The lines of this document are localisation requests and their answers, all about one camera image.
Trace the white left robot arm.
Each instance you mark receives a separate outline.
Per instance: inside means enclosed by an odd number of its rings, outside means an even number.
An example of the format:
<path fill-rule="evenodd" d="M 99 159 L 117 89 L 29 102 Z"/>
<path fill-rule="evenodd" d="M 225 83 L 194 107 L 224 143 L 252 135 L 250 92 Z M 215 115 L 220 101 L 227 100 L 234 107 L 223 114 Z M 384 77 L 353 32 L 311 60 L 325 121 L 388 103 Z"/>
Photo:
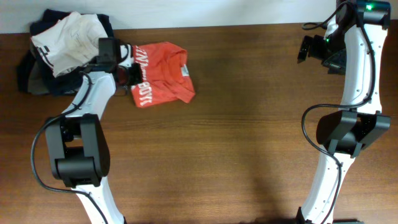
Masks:
<path fill-rule="evenodd" d="M 98 55 L 79 72 L 73 101 L 43 128 L 52 175 L 63 192 L 77 195 L 92 223 L 126 222 L 109 187 L 111 159 L 100 120 L 117 87 L 135 79 L 131 54 L 131 45 L 100 38 Z"/>

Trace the orange printed t-shirt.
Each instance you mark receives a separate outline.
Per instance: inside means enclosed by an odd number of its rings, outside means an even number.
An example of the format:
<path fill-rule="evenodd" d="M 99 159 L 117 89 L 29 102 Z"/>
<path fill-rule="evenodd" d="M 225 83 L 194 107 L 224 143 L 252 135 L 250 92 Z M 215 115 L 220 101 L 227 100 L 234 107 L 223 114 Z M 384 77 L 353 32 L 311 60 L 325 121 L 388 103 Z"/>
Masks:
<path fill-rule="evenodd" d="M 170 42 L 135 45 L 133 62 L 140 65 L 142 82 L 131 87 L 135 105 L 147 108 L 180 100 L 189 103 L 195 96 L 187 68 L 188 53 Z"/>

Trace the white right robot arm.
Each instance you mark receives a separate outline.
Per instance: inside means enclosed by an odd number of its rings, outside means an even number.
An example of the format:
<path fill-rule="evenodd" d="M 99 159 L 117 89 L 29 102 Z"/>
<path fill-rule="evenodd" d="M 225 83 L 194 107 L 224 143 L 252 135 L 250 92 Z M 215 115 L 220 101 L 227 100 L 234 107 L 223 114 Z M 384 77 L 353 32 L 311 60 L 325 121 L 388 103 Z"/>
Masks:
<path fill-rule="evenodd" d="M 386 1 L 337 1 L 323 22 L 303 24 L 303 30 L 325 29 L 325 35 L 305 36 L 297 61 L 321 61 L 330 74 L 345 78 L 340 104 L 320 118 L 316 140 L 309 143 L 320 157 L 313 184 L 296 223 L 333 223 L 333 211 L 348 169 L 360 152 L 391 126 L 382 114 L 379 96 L 381 55 L 391 23 Z"/>

